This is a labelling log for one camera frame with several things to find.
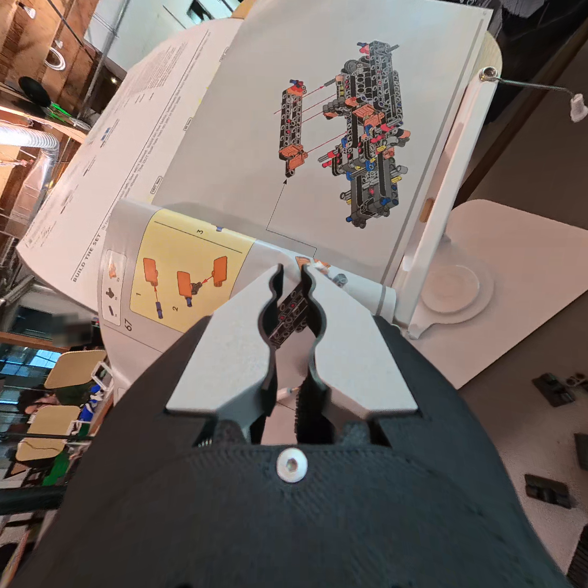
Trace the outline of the pile of dark grey lego pieces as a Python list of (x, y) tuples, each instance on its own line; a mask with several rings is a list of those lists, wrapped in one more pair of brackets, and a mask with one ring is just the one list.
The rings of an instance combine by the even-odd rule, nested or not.
[[(575, 373), (562, 380), (552, 373), (543, 373), (532, 380), (533, 385), (553, 408), (569, 405), (576, 400), (574, 391), (587, 392), (587, 376)], [(580, 470), (587, 471), (587, 434), (574, 434), (577, 463)], [(525, 493), (527, 497), (552, 504), (564, 509), (575, 507), (569, 488), (560, 481), (554, 481), (533, 474), (525, 474)]]

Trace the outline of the white book stand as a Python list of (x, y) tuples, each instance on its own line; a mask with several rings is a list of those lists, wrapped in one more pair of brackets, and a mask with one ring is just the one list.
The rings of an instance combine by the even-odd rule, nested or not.
[(400, 326), (456, 388), (496, 362), (587, 290), (587, 231), (474, 200), (453, 207), (502, 57), (485, 34), (467, 65), (465, 92), (394, 276)]

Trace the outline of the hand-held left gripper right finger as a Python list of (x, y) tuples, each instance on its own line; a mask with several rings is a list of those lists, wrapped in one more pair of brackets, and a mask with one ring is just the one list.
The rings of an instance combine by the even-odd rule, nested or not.
[(348, 422), (416, 414), (378, 322), (390, 326), (394, 290), (320, 264), (304, 264), (300, 274), (315, 336), (300, 388), (300, 441), (333, 442)]

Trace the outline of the lego instruction booklet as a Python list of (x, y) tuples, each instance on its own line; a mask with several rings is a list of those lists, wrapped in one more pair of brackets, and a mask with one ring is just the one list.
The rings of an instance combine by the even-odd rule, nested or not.
[(270, 1), (240, 24), (152, 204), (119, 201), (100, 268), (114, 402), (281, 263), (277, 348), (310, 347), (304, 263), (418, 339), (481, 313), (445, 227), (495, 92), (490, 1)]

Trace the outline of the tan chair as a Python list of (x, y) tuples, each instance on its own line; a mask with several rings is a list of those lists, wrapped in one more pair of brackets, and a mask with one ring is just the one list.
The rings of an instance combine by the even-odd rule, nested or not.
[(113, 380), (105, 350), (69, 351), (56, 361), (43, 386), (46, 390), (54, 390), (93, 382), (111, 390)]
[(32, 416), (29, 435), (66, 436), (74, 430), (82, 409), (77, 406), (44, 405)]
[(66, 441), (63, 439), (26, 437), (17, 446), (15, 461), (24, 463), (54, 459), (62, 453), (65, 446)]

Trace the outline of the large printed paper sheet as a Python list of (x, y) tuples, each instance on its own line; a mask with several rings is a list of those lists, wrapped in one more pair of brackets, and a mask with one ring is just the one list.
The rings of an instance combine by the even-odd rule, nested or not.
[(113, 99), (40, 206), (17, 251), (42, 282), (98, 309), (108, 219), (151, 203), (243, 19), (215, 19), (158, 44)]

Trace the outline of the silver ventilation duct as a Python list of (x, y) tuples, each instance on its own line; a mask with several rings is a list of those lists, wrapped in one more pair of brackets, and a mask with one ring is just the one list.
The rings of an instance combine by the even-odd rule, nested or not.
[(24, 180), (22, 189), (27, 189), (31, 194), (44, 195), (49, 188), (59, 158), (60, 144), (55, 136), (1, 121), (1, 144), (40, 150)]

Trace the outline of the black round lamp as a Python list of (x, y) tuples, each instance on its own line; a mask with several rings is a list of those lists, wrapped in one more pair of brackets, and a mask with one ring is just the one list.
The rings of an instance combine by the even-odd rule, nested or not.
[(52, 105), (52, 100), (47, 90), (37, 80), (31, 77), (20, 77), (18, 84), (24, 95), (32, 103), (43, 108), (49, 108)]

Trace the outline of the black lego side beam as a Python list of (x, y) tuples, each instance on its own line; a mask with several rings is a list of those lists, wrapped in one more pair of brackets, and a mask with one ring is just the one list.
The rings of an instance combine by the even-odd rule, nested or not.
[(283, 299), (277, 308), (277, 325), (269, 336), (271, 345), (279, 349), (291, 335), (299, 334), (307, 327), (308, 301), (303, 290), (303, 283)]

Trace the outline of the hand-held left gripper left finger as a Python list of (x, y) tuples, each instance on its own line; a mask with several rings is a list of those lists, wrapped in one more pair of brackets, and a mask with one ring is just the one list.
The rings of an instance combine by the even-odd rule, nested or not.
[(250, 442), (260, 442), (276, 404), (275, 348), (284, 268), (276, 264), (220, 306), (187, 361), (166, 410), (237, 423)]

